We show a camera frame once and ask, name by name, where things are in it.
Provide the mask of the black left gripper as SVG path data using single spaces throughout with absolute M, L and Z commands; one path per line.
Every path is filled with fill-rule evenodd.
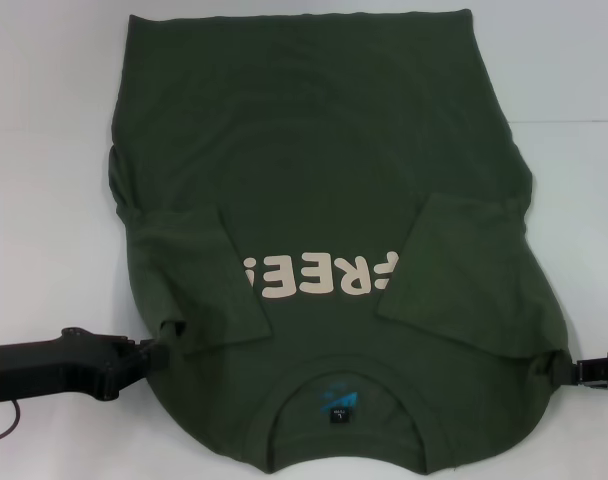
M 167 346 L 78 327 L 53 340 L 0 345 L 0 403 L 59 393 L 112 401 L 125 388 L 167 367 Z

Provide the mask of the dark green FREE t-shirt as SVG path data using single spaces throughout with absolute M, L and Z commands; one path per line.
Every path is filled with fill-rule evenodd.
M 523 441 L 568 358 L 469 10 L 131 16 L 109 185 L 177 424 L 273 473 Z

